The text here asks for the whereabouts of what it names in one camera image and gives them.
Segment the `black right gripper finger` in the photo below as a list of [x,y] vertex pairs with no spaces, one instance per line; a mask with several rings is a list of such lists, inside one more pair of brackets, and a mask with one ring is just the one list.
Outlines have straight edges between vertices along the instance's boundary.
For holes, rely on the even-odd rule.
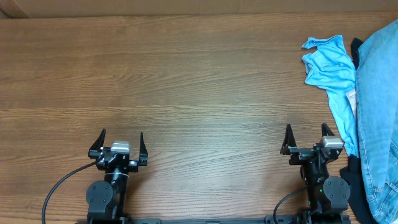
[[334,136],[335,134],[326,123],[322,123],[322,136]]
[[281,149],[280,149],[280,154],[291,155],[296,150],[297,150],[297,145],[295,142],[292,127],[290,124],[288,124],[285,129],[285,137],[284,137],[284,141],[282,143]]

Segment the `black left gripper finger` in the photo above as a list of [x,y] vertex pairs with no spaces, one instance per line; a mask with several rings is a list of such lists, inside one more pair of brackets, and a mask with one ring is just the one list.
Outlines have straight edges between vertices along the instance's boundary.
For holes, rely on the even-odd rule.
[[88,157],[89,158],[99,158],[103,152],[103,144],[106,135],[106,130],[103,129],[97,138],[97,140],[91,145],[88,150]]
[[148,163],[148,152],[144,143],[143,132],[140,135],[140,146],[139,146],[139,166],[147,166]]

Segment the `light blue denim jeans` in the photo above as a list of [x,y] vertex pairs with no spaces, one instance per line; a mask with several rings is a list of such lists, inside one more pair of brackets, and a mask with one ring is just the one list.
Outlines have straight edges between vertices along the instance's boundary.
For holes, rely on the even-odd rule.
[[356,101],[366,200],[378,223],[397,223],[397,22],[358,49]]

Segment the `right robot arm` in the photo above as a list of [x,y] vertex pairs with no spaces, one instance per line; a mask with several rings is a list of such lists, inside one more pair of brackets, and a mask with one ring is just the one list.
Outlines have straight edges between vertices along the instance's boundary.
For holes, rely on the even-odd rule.
[[337,160],[343,150],[343,141],[335,136],[327,124],[322,124],[320,142],[311,148],[298,148],[290,124],[286,126],[280,154],[289,155],[289,164],[300,166],[300,175],[305,187],[285,196],[275,206],[272,218],[277,217],[277,209],[288,198],[306,191],[308,208],[301,208],[290,218],[292,223],[350,223],[343,212],[348,209],[351,189],[341,177],[331,176],[327,165]]

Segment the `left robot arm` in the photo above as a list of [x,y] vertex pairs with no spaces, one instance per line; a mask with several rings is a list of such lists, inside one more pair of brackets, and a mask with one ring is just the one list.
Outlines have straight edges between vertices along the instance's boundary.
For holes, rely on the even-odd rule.
[[106,130],[88,150],[88,157],[95,160],[98,170],[104,171],[104,179],[93,182],[86,191],[88,223],[133,223],[132,216],[124,211],[129,174],[137,172],[148,163],[148,152],[143,136],[140,136],[139,157],[130,158],[127,141],[115,141],[104,146]]

